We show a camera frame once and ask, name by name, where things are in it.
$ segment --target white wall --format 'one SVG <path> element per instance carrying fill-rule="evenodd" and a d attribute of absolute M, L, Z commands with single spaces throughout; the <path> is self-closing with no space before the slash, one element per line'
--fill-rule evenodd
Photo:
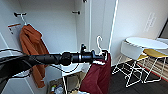
<path fill-rule="evenodd" d="M 168 17 L 167 0 L 119 0 L 112 36 L 112 65 L 120 55 L 121 41 L 132 36 L 156 39 Z M 153 27 L 145 31 L 150 13 L 156 17 Z"/>
<path fill-rule="evenodd" d="M 113 22 L 116 0 L 92 0 L 91 3 L 91 49 L 99 53 L 97 47 L 97 36 L 100 35 L 103 40 L 100 41 L 100 47 L 108 50 Z"/>
<path fill-rule="evenodd" d="M 50 53 L 77 51 L 74 0 L 19 0 L 25 19 L 42 33 Z"/>

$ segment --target jacket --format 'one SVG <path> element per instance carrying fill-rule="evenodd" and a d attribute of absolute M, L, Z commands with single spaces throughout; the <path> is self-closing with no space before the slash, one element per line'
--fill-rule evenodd
<path fill-rule="evenodd" d="M 23 26 L 20 32 L 20 42 L 22 50 L 28 55 L 49 54 L 43 43 L 42 34 L 35 30 L 30 24 Z M 38 88 L 45 86 L 43 78 L 45 77 L 45 65 L 33 66 L 33 78 Z"/>

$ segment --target round table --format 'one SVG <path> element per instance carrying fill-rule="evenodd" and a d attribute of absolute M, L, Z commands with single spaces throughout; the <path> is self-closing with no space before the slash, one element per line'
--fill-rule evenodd
<path fill-rule="evenodd" d="M 126 39 L 127 42 L 141 46 L 148 49 L 167 49 L 168 45 L 153 39 L 140 38 L 140 37 L 129 37 Z"/>

